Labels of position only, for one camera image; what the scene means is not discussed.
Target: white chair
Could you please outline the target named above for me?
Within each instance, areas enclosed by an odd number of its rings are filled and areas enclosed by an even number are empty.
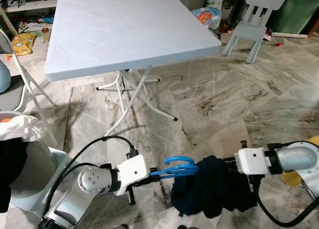
[[[16,56],[15,51],[12,47],[11,41],[9,40],[7,35],[0,29],[0,54],[5,53],[12,53],[12,58],[19,70],[20,75],[12,76],[10,88],[0,94],[0,111],[18,111],[22,113],[26,108],[28,97],[31,96],[53,142],[53,145],[57,146],[58,143],[36,97],[43,94],[53,106],[56,106],[56,104],[49,98],[44,90],[20,64],[18,57]],[[32,82],[37,87],[37,89],[40,91],[39,94],[35,94],[33,92],[30,86],[30,82]]]
[[[8,27],[8,29],[10,30],[10,32],[12,33],[13,36],[16,36],[18,34],[18,32],[15,30],[15,28],[13,27],[10,19],[6,16],[3,8],[0,6],[0,15],[2,16],[6,26]]]
[[[254,44],[250,50],[246,62],[253,63],[255,61],[260,44],[267,30],[267,28],[265,27],[266,23],[272,11],[279,10],[284,1],[285,0],[246,0],[246,3],[249,4],[247,13],[245,14],[244,20],[240,21],[239,24],[236,26],[233,35],[231,36],[229,42],[227,43],[223,51],[223,55],[230,55],[231,50],[234,46],[236,46],[239,37],[247,38],[253,40]],[[251,22],[248,22],[256,6],[258,7],[256,14],[254,15]],[[259,24],[259,17],[263,8],[266,8],[267,11],[264,15],[261,24]]]

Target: black cable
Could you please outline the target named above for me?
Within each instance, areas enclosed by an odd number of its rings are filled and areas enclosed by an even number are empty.
[[[62,170],[62,172],[59,174],[59,176],[57,177],[57,179],[55,180],[55,182],[53,183],[53,186],[51,187],[51,190],[48,194],[48,197],[46,199],[46,202],[45,202],[45,205],[44,205],[44,209],[43,209],[43,212],[42,212],[42,215],[41,215],[41,219],[44,218],[44,215],[49,211],[49,208],[50,208],[50,204],[51,204],[51,201],[52,201],[52,198],[53,198],[53,194],[55,192],[55,190],[57,189],[58,187],[58,182],[60,182],[62,180],[62,178],[64,178],[64,174],[66,173],[66,171],[68,170],[68,168],[74,163],[74,161],[88,148],[90,147],[92,144],[96,143],[96,142],[99,142],[99,141],[107,141],[108,139],[111,139],[111,138],[117,138],[117,139],[121,139],[125,142],[128,143],[128,145],[130,146],[130,151],[134,151],[134,146],[133,144],[127,140],[126,138],[123,138],[123,137],[120,137],[120,136],[105,136],[105,137],[101,137],[101,138],[98,138],[98,139],[95,139],[93,140],[92,142],[90,142],[89,144],[87,144],[77,155],[75,155],[75,157],[64,167],[64,169]]]
[[[123,94],[124,91],[125,91],[125,83],[124,83],[123,75],[122,75],[122,81],[121,81],[121,83],[120,83],[120,86],[122,86],[122,84],[123,84],[124,89],[122,90],[122,93],[121,93],[121,94]]]
[[[264,211],[264,213],[270,218],[270,220],[272,220],[274,223],[276,223],[277,225],[279,225],[283,228],[291,228],[291,227],[294,227],[295,225],[299,224],[300,222],[302,222],[303,219],[306,218],[306,216],[308,216],[313,211],[313,209],[315,209],[319,205],[319,197],[318,197],[302,213],[300,213],[299,216],[297,216],[291,222],[283,223],[283,222],[278,221],[276,218],[273,217],[273,215],[270,214],[269,211],[267,211],[266,207],[264,206],[264,204],[260,200],[258,191],[254,191],[254,193],[256,195],[257,202],[258,202],[259,206],[261,207],[261,209]]]

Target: tile floor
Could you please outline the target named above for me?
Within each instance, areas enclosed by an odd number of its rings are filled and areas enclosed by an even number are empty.
[[[230,35],[223,35],[223,46]],[[173,122],[137,100],[123,124],[115,131],[133,142],[151,167],[163,160],[186,155],[196,161],[208,155],[232,156],[247,140],[253,147],[270,142],[306,140],[319,134],[319,38],[264,42],[254,64],[247,64],[251,42],[239,40],[230,57],[221,54],[156,66],[148,84],[153,104],[179,118]],[[49,82],[43,70],[48,42],[37,38],[33,54],[19,57],[28,72],[58,104],[44,97],[39,102],[49,119],[59,146],[74,156],[88,142],[103,136],[121,116],[115,90],[96,91],[115,79],[116,73]],[[1,60],[17,74],[13,62]],[[123,94],[128,103],[131,91]],[[29,102],[26,113],[37,115]],[[49,137],[45,143],[52,146]],[[79,161],[121,163],[127,147],[119,141],[98,143]],[[126,223],[130,229],[176,229],[179,225],[200,229],[279,228],[259,207],[244,213],[224,210],[219,217],[203,214],[178,217],[169,200],[172,180],[135,189],[137,204],[129,206],[127,195],[95,198],[79,229],[110,229]],[[310,202],[299,186],[285,185],[280,176],[264,179],[260,196],[271,213],[289,221]],[[38,218],[10,206],[0,215],[0,229],[33,229]],[[318,229],[319,212],[313,211],[295,229]]]

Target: orange object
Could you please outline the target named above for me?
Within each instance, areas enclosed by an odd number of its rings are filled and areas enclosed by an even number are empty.
[[[8,121],[10,121],[12,118],[5,118],[5,119],[2,119],[0,123],[6,123]]]

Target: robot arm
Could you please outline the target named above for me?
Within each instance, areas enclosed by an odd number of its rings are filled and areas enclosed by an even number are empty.
[[[117,165],[114,169],[89,166],[74,180],[73,186],[45,214],[38,229],[73,229],[99,193],[123,195],[129,185],[149,176],[150,169],[142,155]]]
[[[235,154],[237,169],[246,175],[281,174],[296,171],[315,199],[319,197],[319,147],[310,142],[295,142],[282,148],[244,148]]]
[[[269,151],[243,146],[235,158],[224,159],[224,162],[229,170],[248,176],[296,171],[313,197],[319,197],[319,147],[309,142],[295,142],[287,148],[275,145]],[[113,192],[119,196],[131,185],[157,181],[149,175],[150,169],[142,155],[126,160],[114,169],[86,167],[75,179],[72,189],[66,191],[45,214],[38,229],[74,229],[96,195]]]

